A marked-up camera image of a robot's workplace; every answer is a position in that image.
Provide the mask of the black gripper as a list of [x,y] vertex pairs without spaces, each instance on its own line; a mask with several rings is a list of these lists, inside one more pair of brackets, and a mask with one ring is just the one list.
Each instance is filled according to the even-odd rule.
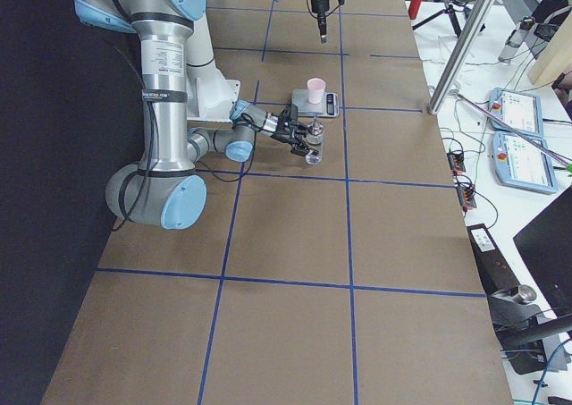
[[320,42],[327,43],[327,13],[330,10],[330,0],[312,0],[312,12],[316,15]]
[[271,138],[290,145],[290,152],[296,156],[305,157],[311,147],[299,138],[308,135],[308,125],[298,120],[298,108],[290,104],[278,116],[278,122]]

